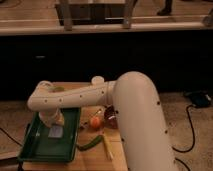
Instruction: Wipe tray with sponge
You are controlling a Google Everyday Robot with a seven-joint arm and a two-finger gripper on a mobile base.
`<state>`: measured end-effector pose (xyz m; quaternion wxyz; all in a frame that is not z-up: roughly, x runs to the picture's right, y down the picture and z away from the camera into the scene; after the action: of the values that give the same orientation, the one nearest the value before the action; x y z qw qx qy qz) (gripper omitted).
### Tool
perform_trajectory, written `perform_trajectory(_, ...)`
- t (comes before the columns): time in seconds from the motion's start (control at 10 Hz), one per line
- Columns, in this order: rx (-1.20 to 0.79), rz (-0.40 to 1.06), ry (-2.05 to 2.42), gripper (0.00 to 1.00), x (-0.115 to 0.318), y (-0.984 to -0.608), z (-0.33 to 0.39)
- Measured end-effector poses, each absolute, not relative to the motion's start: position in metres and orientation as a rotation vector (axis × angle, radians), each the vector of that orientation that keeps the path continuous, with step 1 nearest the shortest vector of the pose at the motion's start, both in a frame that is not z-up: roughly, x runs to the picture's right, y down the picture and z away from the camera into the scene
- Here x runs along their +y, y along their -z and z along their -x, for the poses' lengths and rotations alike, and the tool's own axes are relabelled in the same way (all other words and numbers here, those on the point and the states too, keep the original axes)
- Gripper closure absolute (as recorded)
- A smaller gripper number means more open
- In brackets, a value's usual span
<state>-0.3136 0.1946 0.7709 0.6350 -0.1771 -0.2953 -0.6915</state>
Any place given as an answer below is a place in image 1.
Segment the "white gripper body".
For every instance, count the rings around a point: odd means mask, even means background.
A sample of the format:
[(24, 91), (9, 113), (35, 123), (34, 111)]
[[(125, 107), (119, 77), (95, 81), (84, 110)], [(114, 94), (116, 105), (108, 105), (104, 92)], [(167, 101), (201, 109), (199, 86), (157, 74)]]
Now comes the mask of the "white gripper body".
[(59, 108), (39, 112), (40, 120), (47, 126), (64, 125), (64, 116)]

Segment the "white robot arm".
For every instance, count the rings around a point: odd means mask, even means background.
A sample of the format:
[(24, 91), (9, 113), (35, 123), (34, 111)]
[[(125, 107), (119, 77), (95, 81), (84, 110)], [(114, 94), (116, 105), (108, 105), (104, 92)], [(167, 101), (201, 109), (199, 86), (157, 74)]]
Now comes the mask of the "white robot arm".
[(28, 107), (50, 117), (59, 108), (111, 105), (129, 171), (178, 171), (159, 95), (147, 75), (130, 71), (115, 81), (63, 92), (53, 93), (52, 87), (39, 82)]

